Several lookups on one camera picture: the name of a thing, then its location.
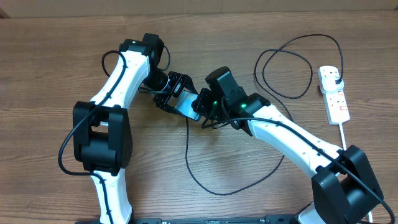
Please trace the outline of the Samsung Galaxy smartphone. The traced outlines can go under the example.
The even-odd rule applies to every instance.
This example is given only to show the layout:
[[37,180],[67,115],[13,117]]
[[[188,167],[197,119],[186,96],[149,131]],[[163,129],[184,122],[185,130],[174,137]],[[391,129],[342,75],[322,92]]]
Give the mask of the Samsung Galaxy smartphone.
[[175,108],[187,118],[190,118],[194,121],[199,121],[201,119],[201,115],[197,112],[194,112],[192,103],[198,98],[197,94],[194,94],[189,91],[182,91],[178,101],[175,105]]

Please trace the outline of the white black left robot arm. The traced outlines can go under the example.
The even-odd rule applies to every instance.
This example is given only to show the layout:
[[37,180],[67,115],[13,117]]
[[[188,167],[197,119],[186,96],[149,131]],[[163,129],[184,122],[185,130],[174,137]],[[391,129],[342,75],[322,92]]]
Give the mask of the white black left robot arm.
[[73,108],[74,156],[96,187],[101,215],[98,223],[133,223],[134,212],[127,196],[126,167],[133,141],[128,110],[136,93],[153,95],[156,107],[194,121],[201,116],[192,103],[198,93],[192,79],[159,68],[167,48],[157,34],[142,40],[126,39],[115,54],[118,61],[108,80],[89,102]]

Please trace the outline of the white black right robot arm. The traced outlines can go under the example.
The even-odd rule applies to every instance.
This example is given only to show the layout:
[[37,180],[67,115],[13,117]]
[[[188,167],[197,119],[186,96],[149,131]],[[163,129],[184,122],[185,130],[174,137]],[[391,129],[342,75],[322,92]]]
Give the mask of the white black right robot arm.
[[192,103],[198,114],[217,124],[230,123],[289,158],[310,178],[313,201],[293,223],[360,223],[383,194],[365,153],[322,141],[287,119],[269,100],[247,95],[228,67],[205,78],[208,88]]

